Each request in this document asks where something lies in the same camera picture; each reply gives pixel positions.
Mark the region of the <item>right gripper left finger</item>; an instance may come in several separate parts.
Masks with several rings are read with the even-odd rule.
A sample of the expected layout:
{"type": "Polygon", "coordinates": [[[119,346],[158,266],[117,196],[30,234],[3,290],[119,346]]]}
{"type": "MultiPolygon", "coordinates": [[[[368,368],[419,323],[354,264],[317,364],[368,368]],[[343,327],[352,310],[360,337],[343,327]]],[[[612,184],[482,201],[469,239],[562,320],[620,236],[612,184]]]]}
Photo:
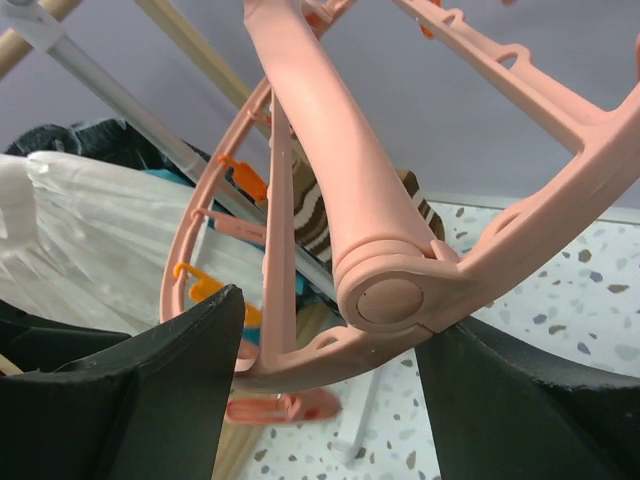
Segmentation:
{"type": "Polygon", "coordinates": [[[242,330],[234,286],[131,336],[1,307],[5,479],[207,479],[242,330]]]}

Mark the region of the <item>brown striped sock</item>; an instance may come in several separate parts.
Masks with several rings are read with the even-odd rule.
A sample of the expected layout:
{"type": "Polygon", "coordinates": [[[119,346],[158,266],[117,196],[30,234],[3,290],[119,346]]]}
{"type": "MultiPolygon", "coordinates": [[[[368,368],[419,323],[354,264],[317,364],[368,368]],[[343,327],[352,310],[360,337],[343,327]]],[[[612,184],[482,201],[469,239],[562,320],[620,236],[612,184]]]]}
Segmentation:
{"type": "Polygon", "coordinates": [[[426,200],[425,195],[422,193],[420,185],[418,183],[416,175],[405,169],[397,169],[397,175],[399,176],[402,184],[404,185],[412,203],[419,211],[420,215],[429,225],[431,231],[434,233],[438,240],[445,240],[445,227],[440,215],[431,207],[426,200]]]}
{"type": "Polygon", "coordinates": [[[331,239],[322,193],[310,165],[293,160],[295,240],[325,267],[331,263],[331,239]]]}

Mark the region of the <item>pink round clip hanger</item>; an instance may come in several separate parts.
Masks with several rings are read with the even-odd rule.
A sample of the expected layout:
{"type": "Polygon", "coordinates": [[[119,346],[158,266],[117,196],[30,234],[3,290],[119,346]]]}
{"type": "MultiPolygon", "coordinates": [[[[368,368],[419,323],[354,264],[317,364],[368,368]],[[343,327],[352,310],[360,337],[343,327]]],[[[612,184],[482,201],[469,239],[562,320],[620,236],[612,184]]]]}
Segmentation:
{"type": "Polygon", "coordinates": [[[639,176],[639,93],[604,110],[539,70],[523,45],[500,44],[463,11],[436,1],[400,8],[572,154],[543,188],[497,217],[464,256],[439,240],[410,200],[359,106],[320,44],[346,1],[248,1],[244,24],[265,72],[207,163],[175,234],[160,318],[184,310],[201,225],[262,244],[258,345],[235,366],[244,390],[296,392],[368,372],[502,296],[550,260],[639,176]],[[260,119],[271,129],[267,222],[215,212],[234,151],[260,119]],[[292,145],[306,153],[323,197],[336,301],[344,325],[296,341],[292,145]]]}

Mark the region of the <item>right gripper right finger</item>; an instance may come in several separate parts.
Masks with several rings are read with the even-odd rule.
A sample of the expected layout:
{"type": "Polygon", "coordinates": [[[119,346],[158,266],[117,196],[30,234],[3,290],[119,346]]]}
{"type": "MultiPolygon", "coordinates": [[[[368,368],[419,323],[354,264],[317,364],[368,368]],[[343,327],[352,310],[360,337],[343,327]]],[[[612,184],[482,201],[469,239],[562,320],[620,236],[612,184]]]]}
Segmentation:
{"type": "Polygon", "coordinates": [[[473,317],[415,353],[443,480],[638,478],[638,378],[473,317]]]}

